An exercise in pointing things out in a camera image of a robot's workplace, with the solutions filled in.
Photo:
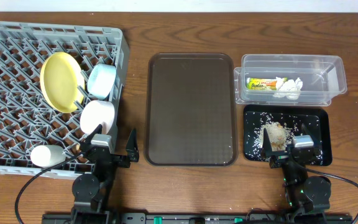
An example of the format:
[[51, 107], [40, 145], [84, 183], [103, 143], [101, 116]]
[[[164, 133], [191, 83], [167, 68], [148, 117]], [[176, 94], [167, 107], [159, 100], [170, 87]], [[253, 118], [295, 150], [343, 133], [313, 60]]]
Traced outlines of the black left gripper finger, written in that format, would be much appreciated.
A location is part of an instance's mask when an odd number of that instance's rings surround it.
[[126, 152], [131, 162], [139, 161], [139, 149], [137, 145], [137, 131], [133, 129], [126, 144]]
[[95, 130], [89, 134], [85, 140], [83, 142], [80, 143], [80, 151], [89, 151], [93, 148], [93, 145], [91, 143], [91, 140], [93, 139], [93, 137], [96, 135], [96, 134], [101, 134], [102, 132], [102, 129], [103, 129], [103, 126], [101, 124], [99, 124]]

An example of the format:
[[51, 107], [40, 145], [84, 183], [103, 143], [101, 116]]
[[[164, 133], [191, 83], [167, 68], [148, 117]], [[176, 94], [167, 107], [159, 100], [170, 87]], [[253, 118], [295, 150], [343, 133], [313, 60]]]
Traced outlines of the white tissue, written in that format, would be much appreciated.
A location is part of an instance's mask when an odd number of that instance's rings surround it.
[[289, 100], [297, 100], [299, 98], [301, 89], [303, 87], [303, 82], [300, 78], [293, 80], [277, 77], [276, 81], [276, 92], [273, 94], [273, 97], [286, 97]]

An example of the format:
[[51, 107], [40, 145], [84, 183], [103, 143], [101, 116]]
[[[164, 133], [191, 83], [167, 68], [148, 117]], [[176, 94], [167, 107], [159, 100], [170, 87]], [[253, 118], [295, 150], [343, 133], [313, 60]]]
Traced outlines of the light blue bowl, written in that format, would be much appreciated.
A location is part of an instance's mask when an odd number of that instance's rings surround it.
[[87, 82], [87, 90], [99, 100], [105, 99], [116, 79], [116, 67], [113, 65], [98, 64], [91, 71]]

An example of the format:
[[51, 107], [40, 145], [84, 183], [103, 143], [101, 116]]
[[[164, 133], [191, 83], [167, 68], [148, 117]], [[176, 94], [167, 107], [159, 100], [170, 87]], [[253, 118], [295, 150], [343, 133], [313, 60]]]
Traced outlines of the white cup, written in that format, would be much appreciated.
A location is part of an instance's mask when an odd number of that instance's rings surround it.
[[30, 153], [33, 164], [39, 167], [51, 167], [65, 161], [63, 148], [56, 145], [36, 146]]

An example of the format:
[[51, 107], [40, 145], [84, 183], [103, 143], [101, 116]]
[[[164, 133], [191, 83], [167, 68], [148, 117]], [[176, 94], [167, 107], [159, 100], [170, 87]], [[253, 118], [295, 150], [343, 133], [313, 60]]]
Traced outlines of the yellow round plate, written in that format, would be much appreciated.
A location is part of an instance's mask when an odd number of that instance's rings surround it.
[[78, 109], [75, 102], [83, 101], [78, 87], [85, 88], [85, 79], [78, 62], [68, 53], [52, 54], [41, 68], [40, 87], [47, 103], [61, 113]]

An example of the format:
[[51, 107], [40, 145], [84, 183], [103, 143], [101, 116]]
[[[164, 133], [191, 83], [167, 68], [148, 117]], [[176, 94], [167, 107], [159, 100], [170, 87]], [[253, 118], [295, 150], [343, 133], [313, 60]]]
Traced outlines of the green snack wrapper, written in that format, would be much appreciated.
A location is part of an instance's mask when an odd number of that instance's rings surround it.
[[247, 78], [246, 88], [249, 90], [276, 90], [277, 79]]

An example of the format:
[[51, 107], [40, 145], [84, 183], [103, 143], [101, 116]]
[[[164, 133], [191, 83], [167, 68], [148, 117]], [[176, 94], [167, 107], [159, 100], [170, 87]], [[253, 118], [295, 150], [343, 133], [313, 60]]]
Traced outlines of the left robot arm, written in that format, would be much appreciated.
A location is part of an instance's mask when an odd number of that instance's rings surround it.
[[126, 155], [110, 153], [108, 146], [97, 143], [104, 136], [102, 125], [86, 137], [80, 144], [83, 157], [94, 164], [90, 174], [77, 177], [72, 185], [75, 198], [69, 223], [109, 224], [119, 223], [117, 212], [108, 208], [109, 194], [112, 190], [118, 168], [129, 168], [132, 162], [139, 161], [137, 131], [133, 129], [126, 145]]

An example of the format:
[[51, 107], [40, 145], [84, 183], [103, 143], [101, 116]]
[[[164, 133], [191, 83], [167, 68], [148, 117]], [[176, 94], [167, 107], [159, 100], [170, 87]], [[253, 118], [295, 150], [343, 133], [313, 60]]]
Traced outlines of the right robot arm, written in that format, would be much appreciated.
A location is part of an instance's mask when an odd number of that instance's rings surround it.
[[313, 136], [302, 126], [302, 135], [293, 137], [284, 151], [274, 151], [269, 133], [264, 129], [262, 157], [270, 168], [281, 168], [285, 197], [291, 209], [283, 214], [288, 223], [327, 223], [325, 211], [330, 208], [331, 182], [323, 176], [308, 175], [305, 165], [316, 154]]

